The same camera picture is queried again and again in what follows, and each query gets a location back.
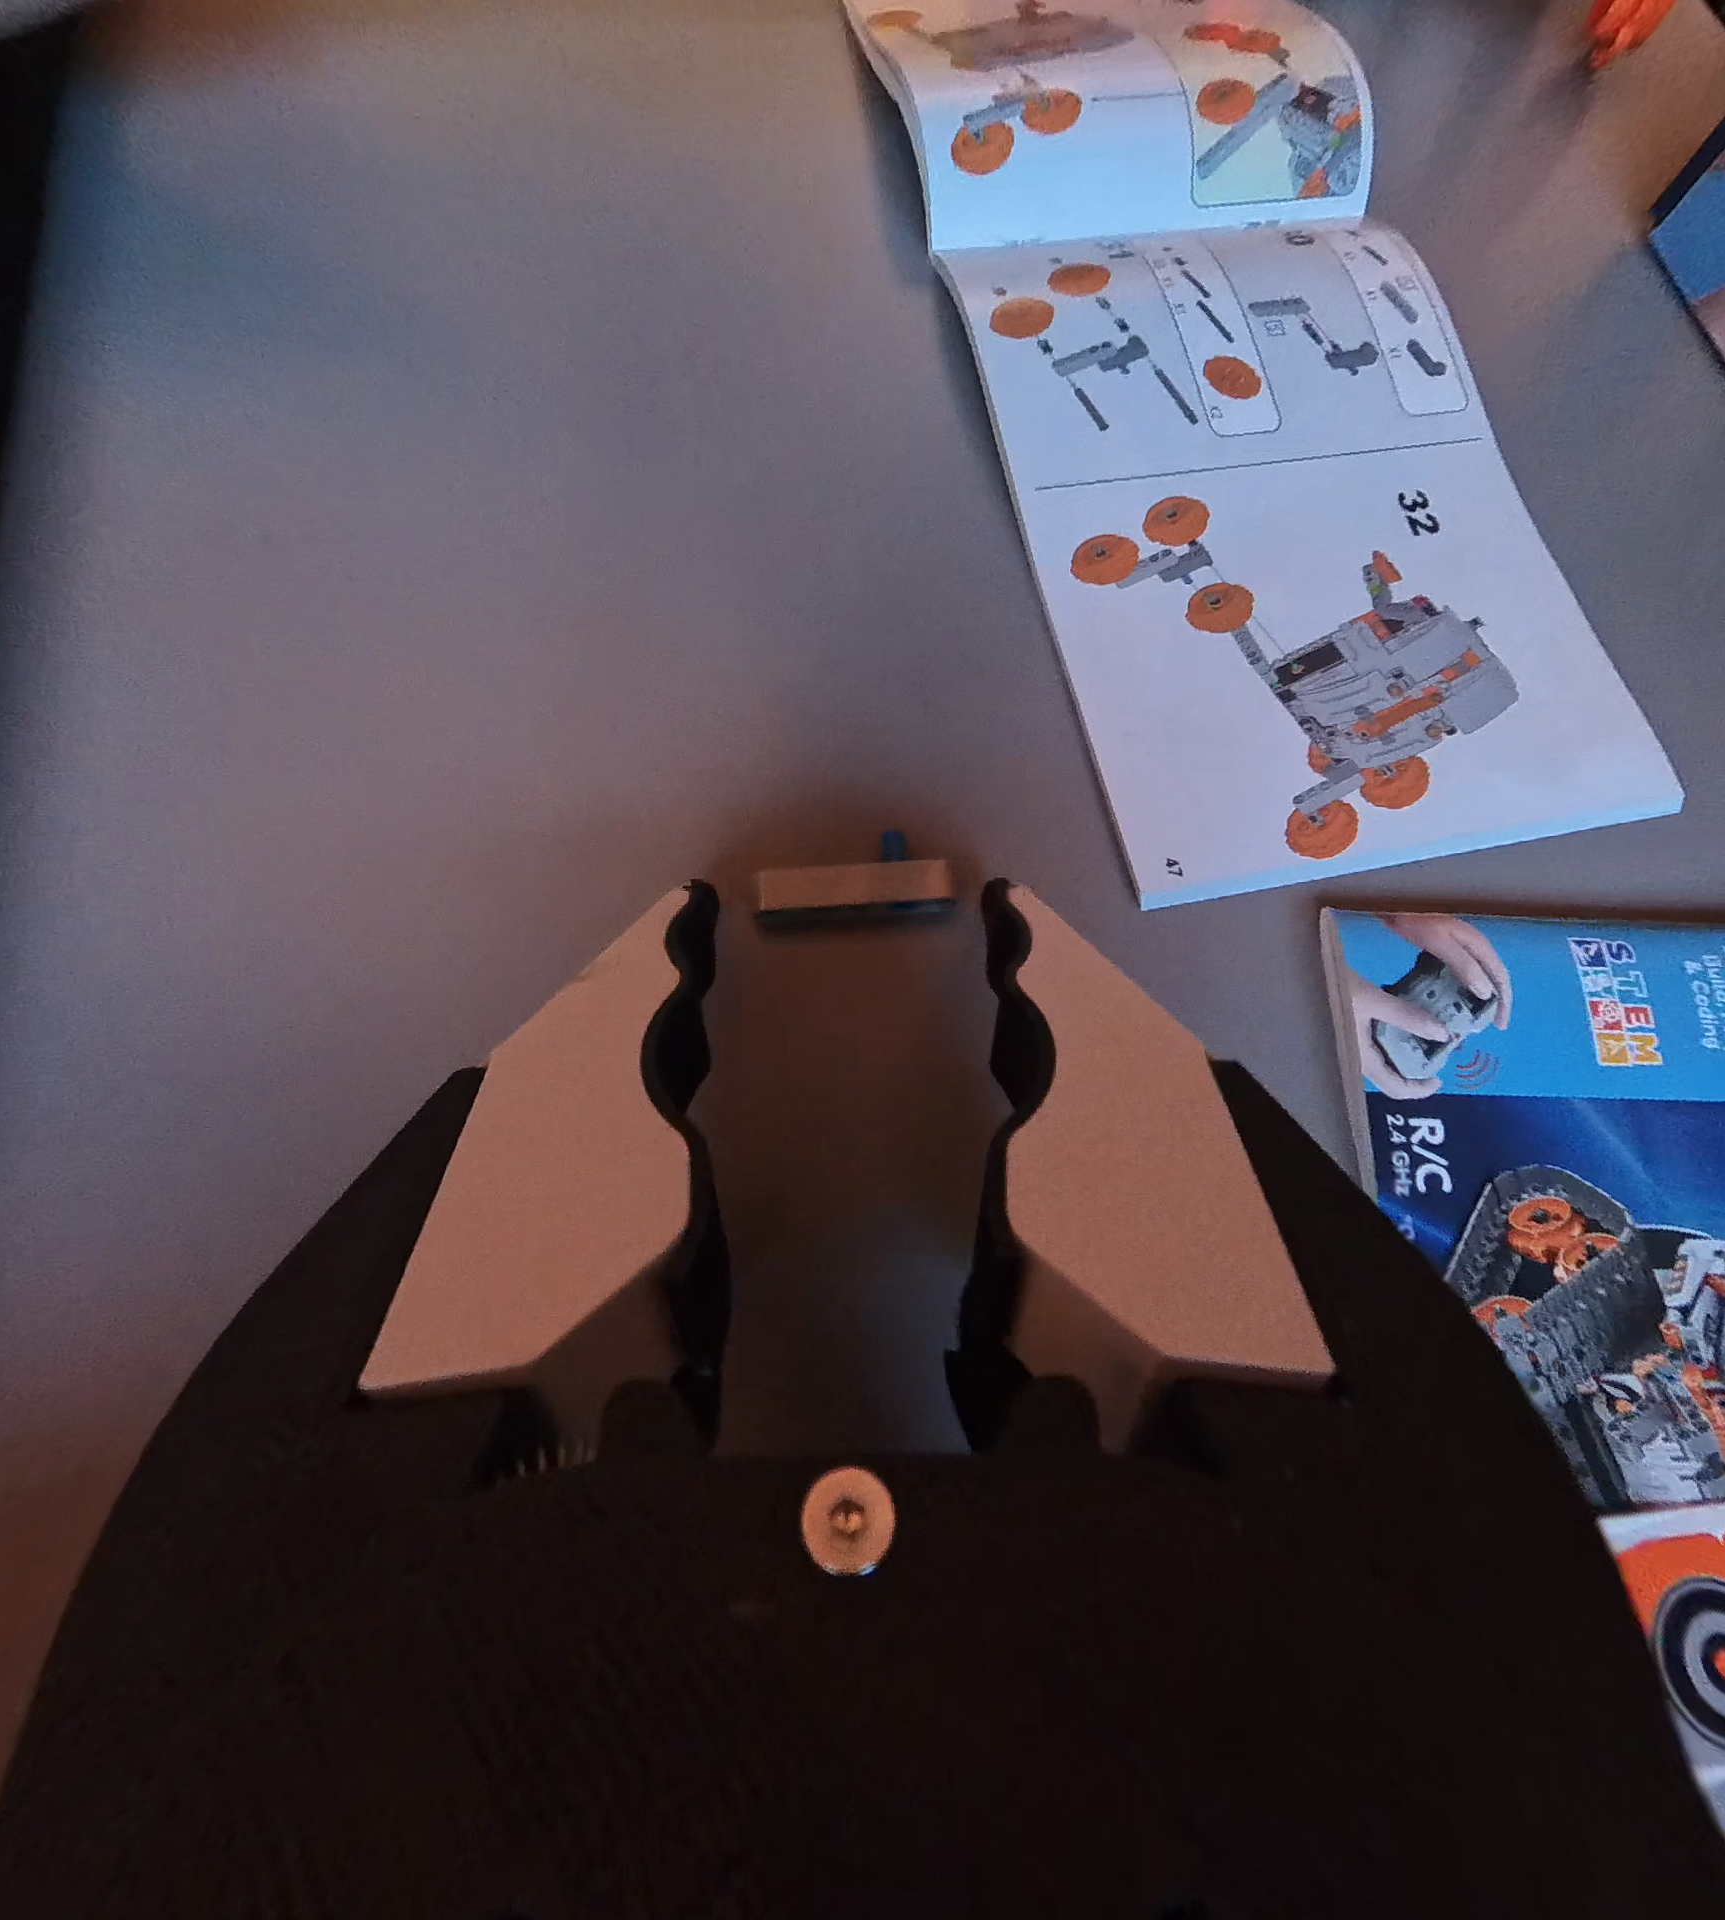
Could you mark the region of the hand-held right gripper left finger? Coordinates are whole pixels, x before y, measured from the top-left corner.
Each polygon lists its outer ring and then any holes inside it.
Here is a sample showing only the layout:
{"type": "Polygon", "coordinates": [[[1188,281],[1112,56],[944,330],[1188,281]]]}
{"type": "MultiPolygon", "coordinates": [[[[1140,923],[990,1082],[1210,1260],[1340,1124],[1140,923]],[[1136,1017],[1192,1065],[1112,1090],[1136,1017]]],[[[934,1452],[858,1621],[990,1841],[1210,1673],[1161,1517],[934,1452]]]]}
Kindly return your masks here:
{"type": "Polygon", "coordinates": [[[663,1379],[716,1443],[731,1245],[684,1117],[715,932],[716,891],[675,884],[488,1054],[365,1397],[524,1386],[549,1443],[595,1443],[612,1395],[663,1379]]]}

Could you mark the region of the blue manual booklet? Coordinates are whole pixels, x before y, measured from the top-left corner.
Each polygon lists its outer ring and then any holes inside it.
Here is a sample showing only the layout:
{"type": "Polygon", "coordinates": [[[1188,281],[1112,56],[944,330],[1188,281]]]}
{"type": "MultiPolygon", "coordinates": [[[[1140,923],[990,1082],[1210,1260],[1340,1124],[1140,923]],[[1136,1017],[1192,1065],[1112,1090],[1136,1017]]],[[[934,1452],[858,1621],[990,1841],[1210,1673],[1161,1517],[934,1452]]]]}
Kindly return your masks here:
{"type": "Polygon", "coordinates": [[[1725,923],[1321,913],[1355,1157],[1606,1517],[1725,1502],[1725,923]]]}

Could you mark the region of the light grey holed beam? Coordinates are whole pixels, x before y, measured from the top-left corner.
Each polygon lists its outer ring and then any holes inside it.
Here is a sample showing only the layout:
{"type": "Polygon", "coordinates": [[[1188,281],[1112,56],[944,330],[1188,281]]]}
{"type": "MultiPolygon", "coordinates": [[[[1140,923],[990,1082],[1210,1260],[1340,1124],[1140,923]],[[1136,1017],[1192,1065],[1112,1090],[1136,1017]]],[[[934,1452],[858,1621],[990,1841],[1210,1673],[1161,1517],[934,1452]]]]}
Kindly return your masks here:
{"type": "Polygon", "coordinates": [[[913,923],[950,921],[959,897],[950,862],[917,862],[907,825],[877,825],[874,862],[766,865],[756,923],[913,923]]]}

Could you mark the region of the open instruction booklet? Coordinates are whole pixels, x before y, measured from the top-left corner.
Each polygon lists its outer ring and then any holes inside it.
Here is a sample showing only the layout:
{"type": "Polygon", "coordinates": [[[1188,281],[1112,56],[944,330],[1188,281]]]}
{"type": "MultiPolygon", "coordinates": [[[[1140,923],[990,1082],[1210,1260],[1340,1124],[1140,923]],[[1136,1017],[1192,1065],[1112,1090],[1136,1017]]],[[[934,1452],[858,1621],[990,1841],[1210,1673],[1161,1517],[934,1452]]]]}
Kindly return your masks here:
{"type": "Polygon", "coordinates": [[[849,5],[1140,908],[1676,815],[1311,5],[849,5]]]}

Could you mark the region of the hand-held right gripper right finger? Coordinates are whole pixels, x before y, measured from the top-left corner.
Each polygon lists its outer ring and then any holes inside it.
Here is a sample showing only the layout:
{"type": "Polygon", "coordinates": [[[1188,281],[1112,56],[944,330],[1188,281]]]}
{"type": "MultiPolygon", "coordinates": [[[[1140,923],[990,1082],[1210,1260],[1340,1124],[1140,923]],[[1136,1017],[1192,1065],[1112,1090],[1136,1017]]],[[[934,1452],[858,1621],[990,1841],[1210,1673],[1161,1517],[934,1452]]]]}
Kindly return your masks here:
{"type": "Polygon", "coordinates": [[[995,1082],[956,1416],[995,1452],[1063,1372],[1128,1452],[1166,1379],[1327,1386],[1334,1356],[1259,1188],[1210,1054],[1030,884],[990,879],[995,1082]]]}

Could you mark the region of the grey desk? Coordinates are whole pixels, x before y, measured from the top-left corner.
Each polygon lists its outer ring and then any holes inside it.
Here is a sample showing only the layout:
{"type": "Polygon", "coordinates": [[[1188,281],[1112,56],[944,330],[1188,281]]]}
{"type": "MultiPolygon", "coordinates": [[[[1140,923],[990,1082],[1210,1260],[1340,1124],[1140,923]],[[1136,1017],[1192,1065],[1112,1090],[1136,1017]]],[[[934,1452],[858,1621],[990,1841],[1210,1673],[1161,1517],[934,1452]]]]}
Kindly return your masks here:
{"type": "Polygon", "coordinates": [[[839,5],[108,5],[55,91],[0,468],[0,1772],[148,1430],[390,1133],[663,884],[742,1452],[934,1452],[977,913],[766,938],[913,825],[1036,884],[1348,1157],[1312,897],[1725,921],[1725,372],[1640,212],[1676,10],[1327,5],[1370,207],[1687,812],[1136,913],[907,123],[839,5]]]}

